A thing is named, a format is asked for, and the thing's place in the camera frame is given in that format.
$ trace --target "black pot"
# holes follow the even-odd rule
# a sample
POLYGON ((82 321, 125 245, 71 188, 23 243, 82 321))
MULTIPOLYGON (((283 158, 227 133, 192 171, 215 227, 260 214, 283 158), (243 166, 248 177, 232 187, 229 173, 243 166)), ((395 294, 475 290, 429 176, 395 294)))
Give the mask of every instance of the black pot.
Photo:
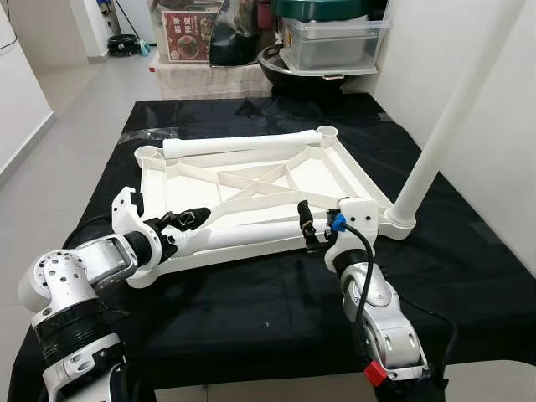
POLYGON ((261 51, 258 56, 262 72, 274 85, 275 91, 308 95, 341 93, 340 86, 346 82, 348 77, 343 75, 326 77, 294 75, 279 55, 279 50, 282 47, 282 44, 273 44, 261 51))

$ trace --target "white wall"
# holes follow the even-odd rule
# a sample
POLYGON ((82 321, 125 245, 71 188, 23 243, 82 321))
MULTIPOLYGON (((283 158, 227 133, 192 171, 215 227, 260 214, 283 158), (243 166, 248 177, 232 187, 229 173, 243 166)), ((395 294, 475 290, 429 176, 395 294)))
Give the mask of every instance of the white wall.
MULTIPOLYGON (((420 147, 510 0, 390 0, 368 92, 420 147)), ((528 0, 441 172, 536 275, 536 10, 528 0)))
POLYGON ((96 0, 69 0, 88 57, 108 53, 108 27, 96 0))
MULTIPOLYGON (((0 47, 14 33, 0 7, 0 47)), ((0 50, 0 173, 52 116, 18 43, 0 50)))
POLYGON ((9 0, 9 8, 11 24, 32 66, 88 63, 68 0, 9 0))

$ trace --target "tiled floor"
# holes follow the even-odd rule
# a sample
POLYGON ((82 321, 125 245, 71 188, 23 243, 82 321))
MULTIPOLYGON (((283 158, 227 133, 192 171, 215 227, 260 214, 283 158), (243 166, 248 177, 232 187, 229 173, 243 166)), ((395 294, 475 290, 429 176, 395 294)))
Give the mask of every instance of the tiled floor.
MULTIPOLYGON (((40 73, 59 120, 0 190, 0 399, 31 315, 18 304, 18 280, 76 225, 134 101, 160 98, 148 63, 141 57, 109 59, 86 70, 40 73)), ((453 366, 447 374, 449 401, 536 400, 533 367, 492 362, 453 366)), ((361 374, 165 389, 157 396, 159 402, 374 401, 361 374)))
POLYGON ((63 68, 34 66, 32 70, 50 107, 61 117, 103 66, 102 63, 63 68))

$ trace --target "green lid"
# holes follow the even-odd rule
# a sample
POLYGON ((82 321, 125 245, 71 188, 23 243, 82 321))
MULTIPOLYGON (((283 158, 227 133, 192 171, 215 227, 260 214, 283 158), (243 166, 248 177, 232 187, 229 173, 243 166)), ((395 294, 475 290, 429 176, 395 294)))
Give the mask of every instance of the green lid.
POLYGON ((271 0, 271 11, 300 21, 333 21, 368 14, 369 0, 271 0))

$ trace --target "blue connector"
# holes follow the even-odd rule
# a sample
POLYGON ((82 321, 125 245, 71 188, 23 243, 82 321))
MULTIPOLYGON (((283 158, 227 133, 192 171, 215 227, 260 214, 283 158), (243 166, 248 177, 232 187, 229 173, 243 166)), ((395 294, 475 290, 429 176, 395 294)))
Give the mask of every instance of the blue connector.
POLYGON ((346 218, 344 218, 343 214, 339 214, 335 217, 335 220, 332 223, 332 230, 335 230, 336 232, 346 231, 346 229, 341 226, 342 224, 346 224, 346 218))

